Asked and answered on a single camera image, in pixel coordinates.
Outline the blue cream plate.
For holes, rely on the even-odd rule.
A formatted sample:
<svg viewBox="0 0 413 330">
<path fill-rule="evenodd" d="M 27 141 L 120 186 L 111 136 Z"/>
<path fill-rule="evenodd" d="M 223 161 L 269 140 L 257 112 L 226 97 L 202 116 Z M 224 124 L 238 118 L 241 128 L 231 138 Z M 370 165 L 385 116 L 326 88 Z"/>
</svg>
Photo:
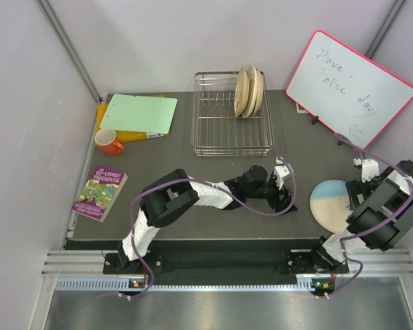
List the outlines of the blue cream plate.
<svg viewBox="0 0 413 330">
<path fill-rule="evenodd" d="M 318 184 L 310 196 L 310 210 L 316 222 L 327 231 L 343 232 L 352 213 L 345 181 L 328 180 Z"/>
</svg>

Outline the beige branch plate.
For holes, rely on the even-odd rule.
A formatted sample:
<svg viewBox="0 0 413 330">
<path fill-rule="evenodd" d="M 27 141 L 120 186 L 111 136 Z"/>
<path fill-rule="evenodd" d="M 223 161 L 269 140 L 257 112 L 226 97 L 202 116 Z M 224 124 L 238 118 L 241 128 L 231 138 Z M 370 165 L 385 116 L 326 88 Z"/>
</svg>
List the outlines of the beige branch plate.
<svg viewBox="0 0 413 330">
<path fill-rule="evenodd" d="M 241 115 L 243 110 L 246 108 L 248 102 L 249 93 L 249 78 L 244 67 L 241 67 L 237 75 L 237 83 L 234 95 L 234 114 L 235 117 Z"/>
</svg>

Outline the green cream floral plate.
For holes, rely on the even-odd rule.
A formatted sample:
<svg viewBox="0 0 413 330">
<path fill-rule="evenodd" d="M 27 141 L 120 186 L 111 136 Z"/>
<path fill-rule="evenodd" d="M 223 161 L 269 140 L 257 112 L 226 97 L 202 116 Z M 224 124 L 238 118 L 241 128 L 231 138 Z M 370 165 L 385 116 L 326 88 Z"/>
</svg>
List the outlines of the green cream floral plate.
<svg viewBox="0 0 413 330">
<path fill-rule="evenodd" d="M 258 87 L 259 87 L 259 72 L 256 67 L 251 66 L 248 71 L 248 78 L 249 78 L 249 93 L 248 93 L 248 100 L 246 103 L 246 107 L 242 112 L 243 118 L 249 118 L 253 110 L 255 108 L 255 104 L 257 101 L 257 94 L 258 94 Z"/>
</svg>

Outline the beige bird plate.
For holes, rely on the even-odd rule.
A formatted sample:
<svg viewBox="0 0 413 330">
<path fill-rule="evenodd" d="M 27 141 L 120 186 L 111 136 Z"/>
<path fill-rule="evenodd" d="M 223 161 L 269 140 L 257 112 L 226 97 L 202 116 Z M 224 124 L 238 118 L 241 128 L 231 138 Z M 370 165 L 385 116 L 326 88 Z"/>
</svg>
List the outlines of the beige bird plate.
<svg viewBox="0 0 413 330">
<path fill-rule="evenodd" d="M 261 71 L 258 69 L 257 69 L 257 75 L 258 75 L 257 96 L 256 96 L 256 102 L 255 102 L 255 106 L 252 112 L 252 116 L 255 116 L 255 114 L 259 111 L 261 104 L 262 104 L 262 98 L 263 98 L 263 93 L 264 93 L 264 78 L 262 76 Z"/>
</svg>

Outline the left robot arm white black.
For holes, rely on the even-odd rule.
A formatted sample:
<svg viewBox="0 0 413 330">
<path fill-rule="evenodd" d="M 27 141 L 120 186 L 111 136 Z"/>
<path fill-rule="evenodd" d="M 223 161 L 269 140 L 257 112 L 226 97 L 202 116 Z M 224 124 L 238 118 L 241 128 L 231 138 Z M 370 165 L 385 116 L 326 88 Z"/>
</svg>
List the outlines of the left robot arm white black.
<svg viewBox="0 0 413 330">
<path fill-rule="evenodd" d="M 159 229 L 174 223 L 193 206 L 234 210 L 244 207 L 249 199 L 259 199 L 267 201 L 273 217 L 296 211 L 295 192 L 284 184 L 288 177 L 295 176 L 285 163 L 276 165 L 271 174 L 254 165 L 244 174 L 218 183 L 194 179 L 181 168 L 170 172 L 133 200 L 138 211 L 118 248 L 118 264 L 126 272 L 138 271 Z"/>
</svg>

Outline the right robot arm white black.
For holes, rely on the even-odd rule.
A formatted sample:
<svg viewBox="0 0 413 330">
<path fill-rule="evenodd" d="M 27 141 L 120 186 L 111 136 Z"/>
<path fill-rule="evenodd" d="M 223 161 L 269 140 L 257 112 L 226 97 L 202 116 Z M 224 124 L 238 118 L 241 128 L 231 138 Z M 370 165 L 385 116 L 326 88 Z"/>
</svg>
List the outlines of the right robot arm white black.
<svg viewBox="0 0 413 330">
<path fill-rule="evenodd" d="M 413 161 L 382 173 L 374 160 L 364 164 L 360 179 L 324 181 L 310 195 L 313 217 L 330 232 L 307 256 L 316 272 L 335 270 L 357 250 L 393 248 L 413 227 Z"/>
</svg>

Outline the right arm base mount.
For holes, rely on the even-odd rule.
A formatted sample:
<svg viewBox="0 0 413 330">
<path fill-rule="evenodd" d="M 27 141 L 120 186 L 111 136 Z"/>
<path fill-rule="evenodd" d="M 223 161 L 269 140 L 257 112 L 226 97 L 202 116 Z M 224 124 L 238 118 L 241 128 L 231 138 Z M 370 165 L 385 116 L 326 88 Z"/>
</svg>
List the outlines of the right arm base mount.
<svg viewBox="0 0 413 330">
<path fill-rule="evenodd" d="M 345 262 L 337 261 L 327 252 L 318 249 L 287 251 L 284 258 L 285 267 L 292 274 L 329 274 L 333 271 L 347 274 L 349 271 Z"/>
</svg>

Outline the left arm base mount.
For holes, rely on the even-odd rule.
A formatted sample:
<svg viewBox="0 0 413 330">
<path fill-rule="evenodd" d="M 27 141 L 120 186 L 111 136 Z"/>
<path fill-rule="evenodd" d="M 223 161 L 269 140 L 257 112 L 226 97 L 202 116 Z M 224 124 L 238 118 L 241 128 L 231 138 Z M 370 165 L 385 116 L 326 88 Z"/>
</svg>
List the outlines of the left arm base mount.
<svg viewBox="0 0 413 330">
<path fill-rule="evenodd" d="M 143 257 L 146 264 L 154 274 L 160 274 L 163 269 L 164 259 L 159 254 L 150 253 Z M 118 253 L 108 253 L 105 256 L 103 273 L 108 275 L 125 275 L 125 274 L 150 274 L 147 267 L 138 259 L 123 263 Z"/>
</svg>

